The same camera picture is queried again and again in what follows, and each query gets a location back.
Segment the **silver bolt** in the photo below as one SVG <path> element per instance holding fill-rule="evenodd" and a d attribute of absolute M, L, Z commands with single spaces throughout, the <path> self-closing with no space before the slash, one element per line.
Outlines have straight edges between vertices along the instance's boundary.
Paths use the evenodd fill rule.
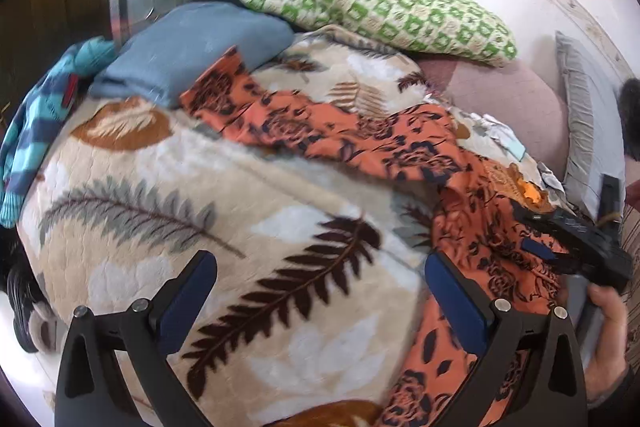
<path fill-rule="evenodd" d="M 562 308 L 562 306 L 556 306 L 554 308 L 554 314 L 559 319 L 565 319 L 565 318 L 567 318 L 569 316 L 569 314 L 566 312 L 566 310 L 564 308 Z"/>
<path fill-rule="evenodd" d="M 149 308 L 149 301 L 147 299 L 138 299 L 133 301 L 133 304 L 131 305 L 131 309 L 136 313 L 143 312 L 147 308 Z"/>
<path fill-rule="evenodd" d="M 501 312 L 508 312 L 511 309 L 511 303 L 507 299 L 496 299 L 494 306 Z"/>
<path fill-rule="evenodd" d="M 86 306 L 80 305 L 74 310 L 74 317 L 76 319 L 80 319 L 81 317 L 84 317 L 88 311 L 89 311 L 89 308 L 87 308 Z"/>

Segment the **striped sweater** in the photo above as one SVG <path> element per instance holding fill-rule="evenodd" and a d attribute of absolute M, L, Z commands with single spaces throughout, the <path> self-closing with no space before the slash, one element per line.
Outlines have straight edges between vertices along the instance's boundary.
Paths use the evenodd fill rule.
<path fill-rule="evenodd" d="M 71 46 L 20 104 L 0 147 L 0 225 L 15 226 L 31 183 L 76 99 L 78 82 L 116 57 L 103 38 Z"/>

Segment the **brown oval leaf pattern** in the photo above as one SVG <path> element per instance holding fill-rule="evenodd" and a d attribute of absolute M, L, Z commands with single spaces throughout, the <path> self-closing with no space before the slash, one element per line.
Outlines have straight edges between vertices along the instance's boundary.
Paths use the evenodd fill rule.
<path fill-rule="evenodd" d="M 144 149 L 172 134 L 166 115 L 138 96 L 106 104 L 71 133 L 88 145 L 111 151 Z"/>
<path fill-rule="evenodd" d="M 368 427 L 382 413 L 382 407 L 366 400 L 343 400 L 307 409 L 265 427 Z"/>

